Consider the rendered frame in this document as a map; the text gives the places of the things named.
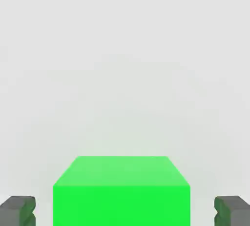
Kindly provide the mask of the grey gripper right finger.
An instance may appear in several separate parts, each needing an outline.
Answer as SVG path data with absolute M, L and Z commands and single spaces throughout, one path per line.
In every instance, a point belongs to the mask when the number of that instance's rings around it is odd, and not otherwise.
M 239 196 L 216 196 L 214 226 L 250 226 L 250 205 Z

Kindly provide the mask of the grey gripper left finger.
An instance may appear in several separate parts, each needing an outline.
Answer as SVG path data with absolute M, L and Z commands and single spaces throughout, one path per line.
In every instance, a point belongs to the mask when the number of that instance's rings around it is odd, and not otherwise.
M 11 196 L 0 205 L 0 226 L 36 226 L 33 196 Z

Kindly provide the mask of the small green cube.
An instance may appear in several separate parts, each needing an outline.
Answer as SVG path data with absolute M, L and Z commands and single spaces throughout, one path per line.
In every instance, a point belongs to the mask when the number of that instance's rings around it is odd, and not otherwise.
M 79 156 L 53 185 L 53 226 L 190 226 L 190 185 L 166 156 Z

